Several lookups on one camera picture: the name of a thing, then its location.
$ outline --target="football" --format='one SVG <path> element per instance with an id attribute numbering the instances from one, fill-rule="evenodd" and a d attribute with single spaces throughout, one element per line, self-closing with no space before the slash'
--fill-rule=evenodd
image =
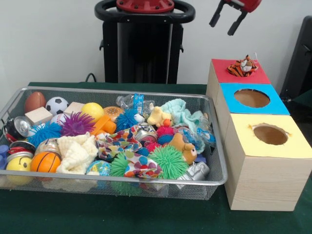
<path id="1" fill-rule="evenodd" d="M 56 116 L 58 114 L 62 114 L 66 108 L 69 106 L 68 102 L 62 97 L 53 97 L 47 101 L 45 108 Z"/>
<path id="2" fill-rule="evenodd" d="M 38 109 L 40 107 L 45 107 L 47 101 L 41 92 L 33 92 L 25 102 L 25 113 Z"/>

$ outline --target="white wall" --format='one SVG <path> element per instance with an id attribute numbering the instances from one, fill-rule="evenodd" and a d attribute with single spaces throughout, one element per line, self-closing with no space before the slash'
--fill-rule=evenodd
<path id="1" fill-rule="evenodd" d="M 104 81 L 98 50 L 102 22 L 94 16 L 99 0 L 0 0 L 0 108 L 30 81 L 83 81 L 89 72 Z M 236 34 L 227 35 L 239 12 L 224 7 L 215 28 L 209 21 L 219 0 L 185 0 L 196 19 L 184 25 L 184 54 L 178 83 L 207 83 L 211 58 L 239 59 L 257 52 L 279 91 L 302 19 L 311 0 L 263 0 Z"/>

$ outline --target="purple spiky ball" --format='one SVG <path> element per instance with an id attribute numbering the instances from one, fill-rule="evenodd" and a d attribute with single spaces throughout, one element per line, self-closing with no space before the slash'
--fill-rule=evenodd
<path id="1" fill-rule="evenodd" d="M 62 136 L 75 137 L 78 135 L 86 134 L 86 132 L 91 132 L 94 129 L 94 123 L 92 122 L 94 118 L 88 114 L 71 113 L 70 116 L 65 116 L 65 121 L 63 122 L 63 128 L 61 130 Z"/>

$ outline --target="tiger plush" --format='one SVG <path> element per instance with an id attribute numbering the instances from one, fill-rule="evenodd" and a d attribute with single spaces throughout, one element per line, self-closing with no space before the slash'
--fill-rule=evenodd
<path id="1" fill-rule="evenodd" d="M 244 60 L 237 60 L 235 64 L 227 67 L 228 72 L 237 77 L 248 77 L 257 69 L 258 67 L 249 55 Z"/>

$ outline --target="green spiky ball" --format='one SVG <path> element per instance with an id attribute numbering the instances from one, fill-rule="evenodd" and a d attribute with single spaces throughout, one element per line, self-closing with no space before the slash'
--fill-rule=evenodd
<path id="1" fill-rule="evenodd" d="M 162 179 L 178 179 L 184 175 L 189 165 L 183 160 L 183 155 L 174 146 L 155 148 L 150 154 L 150 159 L 154 160 L 163 173 L 159 175 Z"/>
<path id="2" fill-rule="evenodd" d="M 119 153 L 112 162 L 110 176 L 123 177 L 127 166 L 128 160 L 125 158 L 125 153 Z M 112 181 L 111 185 L 120 195 L 136 196 L 141 193 L 141 189 L 136 187 L 137 183 Z"/>

